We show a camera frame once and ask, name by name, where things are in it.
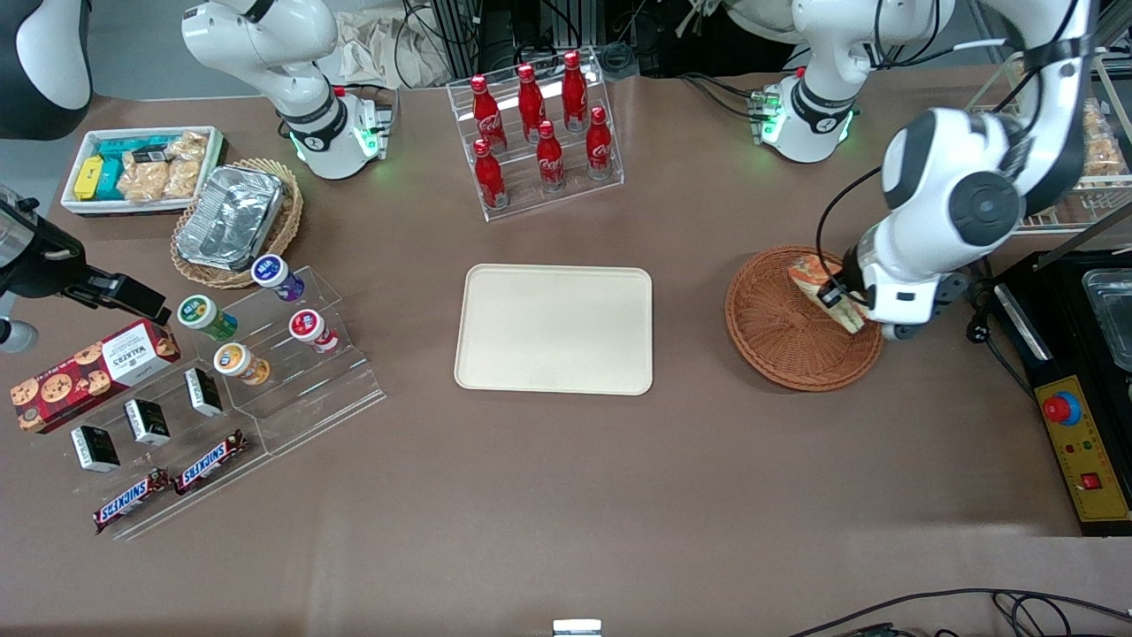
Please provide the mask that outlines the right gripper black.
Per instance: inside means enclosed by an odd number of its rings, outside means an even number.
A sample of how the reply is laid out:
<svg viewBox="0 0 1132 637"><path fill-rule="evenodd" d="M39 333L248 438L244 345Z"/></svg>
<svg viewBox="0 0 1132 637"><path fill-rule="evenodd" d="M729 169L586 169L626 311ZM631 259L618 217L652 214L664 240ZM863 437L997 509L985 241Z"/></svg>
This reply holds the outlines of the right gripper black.
<svg viewBox="0 0 1132 637"><path fill-rule="evenodd" d="M80 241L37 213L38 203L1 186L1 274L3 292L24 298L62 293L80 282L85 249ZM122 273L88 270L84 290L91 303L115 308L168 326L165 295Z"/></svg>

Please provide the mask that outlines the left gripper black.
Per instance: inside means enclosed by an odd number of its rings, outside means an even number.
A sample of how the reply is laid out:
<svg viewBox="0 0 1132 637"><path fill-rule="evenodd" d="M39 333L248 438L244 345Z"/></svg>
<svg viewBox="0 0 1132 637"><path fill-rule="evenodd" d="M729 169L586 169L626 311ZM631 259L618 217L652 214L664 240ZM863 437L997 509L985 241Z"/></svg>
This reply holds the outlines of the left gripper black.
<svg viewBox="0 0 1132 637"><path fill-rule="evenodd" d="M876 261L874 249L854 246L844 252L840 279L825 279L818 287L818 302L825 308L855 302L866 319L880 325L885 341L906 342L958 301L968 286L969 278L960 272L901 279Z"/></svg>

